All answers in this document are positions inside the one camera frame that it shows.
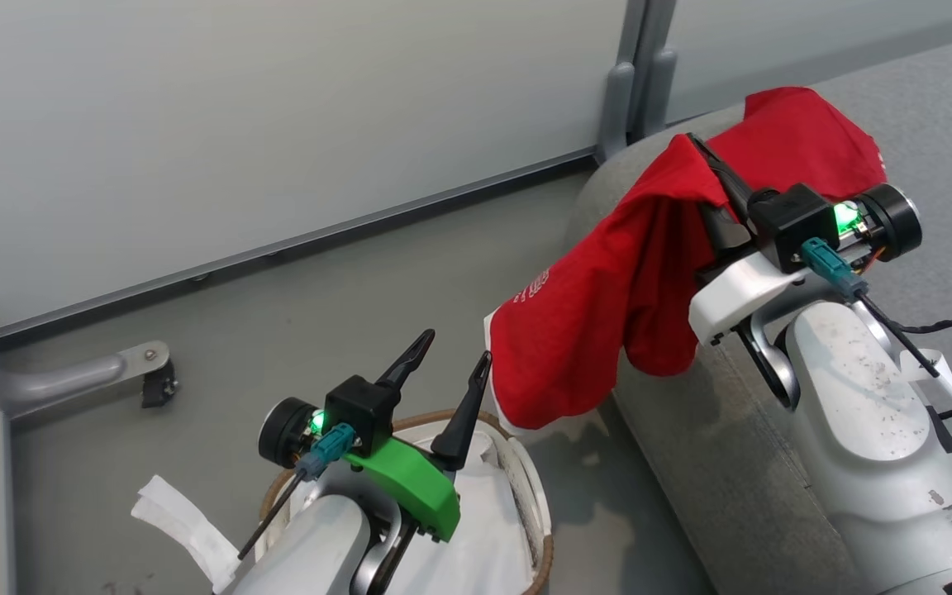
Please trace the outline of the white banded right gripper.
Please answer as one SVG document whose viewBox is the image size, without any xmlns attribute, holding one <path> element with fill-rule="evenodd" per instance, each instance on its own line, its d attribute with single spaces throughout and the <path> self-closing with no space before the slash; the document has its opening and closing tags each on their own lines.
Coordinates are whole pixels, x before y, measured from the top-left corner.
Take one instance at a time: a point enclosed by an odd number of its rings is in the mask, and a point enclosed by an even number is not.
<svg viewBox="0 0 952 595">
<path fill-rule="evenodd" d="M 921 245 L 921 216 L 896 186 L 878 184 L 841 202 L 805 184 L 753 196 L 704 139 L 695 133 L 688 139 L 724 188 L 730 208 L 697 206 L 712 248 L 702 266 L 711 270 L 700 279 L 688 317 L 702 343 L 757 313 L 767 315 L 801 289 L 856 302 L 869 292 L 863 274 L 871 264 Z"/>
</svg>

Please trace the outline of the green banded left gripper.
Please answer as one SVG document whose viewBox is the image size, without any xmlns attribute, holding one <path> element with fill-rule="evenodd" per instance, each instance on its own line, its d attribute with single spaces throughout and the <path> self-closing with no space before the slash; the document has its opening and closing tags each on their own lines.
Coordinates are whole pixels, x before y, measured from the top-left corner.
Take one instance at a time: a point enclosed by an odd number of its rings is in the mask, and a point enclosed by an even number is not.
<svg viewBox="0 0 952 595">
<path fill-rule="evenodd" d="M 399 394 L 409 375 L 420 368 L 435 336 L 435 329 L 421 332 L 375 384 Z M 262 423 L 258 451 L 269 462 L 291 469 L 293 478 L 265 513 L 258 532 L 267 531 L 301 481 L 313 481 L 329 464 L 346 459 L 412 516 L 420 532 L 450 541 L 460 519 L 452 477 L 468 457 L 492 361 L 491 351 L 485 350 L 469 376 L 464 398 L 431 441 L 428 455 L 393 437 L 397 397 L 328 397 L 321 410 L 292 397 L 277 404 Z"/>
</svg>

